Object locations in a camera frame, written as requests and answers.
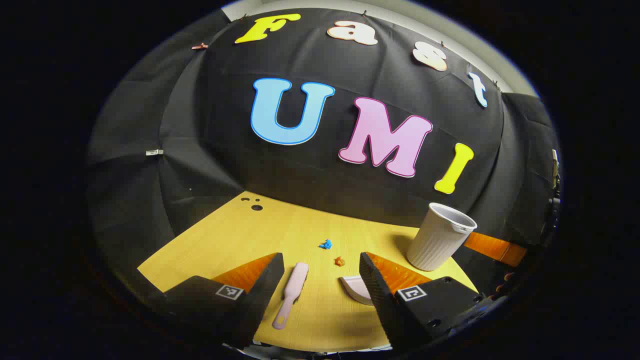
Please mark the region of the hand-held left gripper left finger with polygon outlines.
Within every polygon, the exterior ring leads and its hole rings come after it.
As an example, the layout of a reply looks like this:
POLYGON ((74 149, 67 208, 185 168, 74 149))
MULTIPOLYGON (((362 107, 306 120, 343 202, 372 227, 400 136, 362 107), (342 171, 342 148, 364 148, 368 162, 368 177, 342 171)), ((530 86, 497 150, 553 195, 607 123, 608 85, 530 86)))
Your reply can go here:
POLYGON ((283 255, 275 252, 213 279, 190 276, 149 301, 199 340, 242 349, 253 342, 284 272, 283 255))

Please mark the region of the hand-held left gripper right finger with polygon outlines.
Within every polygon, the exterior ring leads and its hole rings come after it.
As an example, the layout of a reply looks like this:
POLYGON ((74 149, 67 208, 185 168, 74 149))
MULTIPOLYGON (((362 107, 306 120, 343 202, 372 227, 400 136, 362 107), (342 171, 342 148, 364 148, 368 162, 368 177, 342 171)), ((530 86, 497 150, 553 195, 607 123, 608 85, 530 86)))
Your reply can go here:
POLYGON ((443 342, 501 303, 450 276, 429 279, 369 251, 359 256, 359 274, 396 352, 443 342))

